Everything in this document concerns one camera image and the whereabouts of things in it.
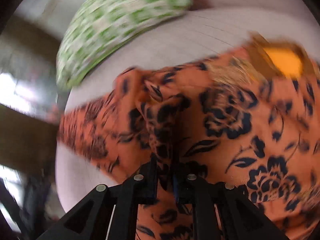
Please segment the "orange black floral garment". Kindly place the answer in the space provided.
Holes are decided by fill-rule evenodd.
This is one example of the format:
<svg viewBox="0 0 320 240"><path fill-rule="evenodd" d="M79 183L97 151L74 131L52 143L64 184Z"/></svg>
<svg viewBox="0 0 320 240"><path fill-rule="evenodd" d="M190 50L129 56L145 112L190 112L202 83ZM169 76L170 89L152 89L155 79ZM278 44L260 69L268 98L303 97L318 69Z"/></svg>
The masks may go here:
<svg viewBox="0 0 320 240"><path fill-rule="evenodd" d="M112 92L65 114L59 142L122 183L155 155L154 204L136 239L192 239L170 164L244 195L290 239L319 222L319 77L264 78L246 48L160 70L130 68Z"/></svg>

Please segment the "orange yellow object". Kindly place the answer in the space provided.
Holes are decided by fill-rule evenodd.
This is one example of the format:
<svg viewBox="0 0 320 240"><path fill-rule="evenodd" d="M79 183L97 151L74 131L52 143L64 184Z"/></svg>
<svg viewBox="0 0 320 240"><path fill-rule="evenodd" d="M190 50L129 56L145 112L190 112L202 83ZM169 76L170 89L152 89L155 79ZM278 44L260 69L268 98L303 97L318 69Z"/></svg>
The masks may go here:
<svg viewBox="0 0 320 240"><path fill-rule="evenodd" d="M319 77L317 63L306 50L292 40L267 40L259 33L251 33L246 45L251 65L264 78L276 76L300 78L306 75Z"/></svg>

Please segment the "pink quilted bed cover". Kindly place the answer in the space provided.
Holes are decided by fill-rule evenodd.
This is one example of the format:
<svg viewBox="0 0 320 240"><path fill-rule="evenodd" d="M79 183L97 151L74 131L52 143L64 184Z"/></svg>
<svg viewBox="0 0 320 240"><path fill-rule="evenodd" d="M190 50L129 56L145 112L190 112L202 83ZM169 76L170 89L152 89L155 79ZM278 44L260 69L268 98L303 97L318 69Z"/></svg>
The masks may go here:
<svg viewBox="0 0 320 240"><path fill-rule="evenodd" d="M116 78L130 68L154 71L219 56L246 48L251 33L259 33L267 40L292 40L319 67L318 26L289 15L252 8L200 10L142 34L107 58L80 87L72 90L65 114L112 92ZM179 157L172 160L171 177L175 159L180 161ZM70 210L99 183L108 186L119 183L61 142L56 164L57 191L64 210Z"/></svg>

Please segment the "stained glass wooden door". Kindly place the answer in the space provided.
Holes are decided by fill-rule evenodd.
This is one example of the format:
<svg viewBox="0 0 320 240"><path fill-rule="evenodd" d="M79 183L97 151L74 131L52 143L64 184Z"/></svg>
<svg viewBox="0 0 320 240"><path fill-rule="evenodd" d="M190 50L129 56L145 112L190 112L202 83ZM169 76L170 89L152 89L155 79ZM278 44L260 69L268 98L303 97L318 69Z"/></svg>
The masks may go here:
<svg viewBox="0 0 320 240"><path fill-rule="evenodd" d="M1 29L1 204L20 230L37 239L55 222L46 211L55 180L60 117L55 81L58 40L14 15Z"/></svg>

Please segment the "green white checkered pillow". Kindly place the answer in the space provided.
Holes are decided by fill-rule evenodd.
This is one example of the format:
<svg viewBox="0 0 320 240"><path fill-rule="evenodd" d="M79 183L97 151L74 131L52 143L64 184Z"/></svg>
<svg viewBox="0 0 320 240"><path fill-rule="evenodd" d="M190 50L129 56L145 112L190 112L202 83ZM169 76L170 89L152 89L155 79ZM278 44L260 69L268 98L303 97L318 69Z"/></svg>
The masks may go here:
<svg viewBox="0 0 320 240"><path fill-rule="evenodd" d="M61 89L80 85L101 61L137 35L183 15L192 0L87 0L69 24L56 58Z"/></svg>

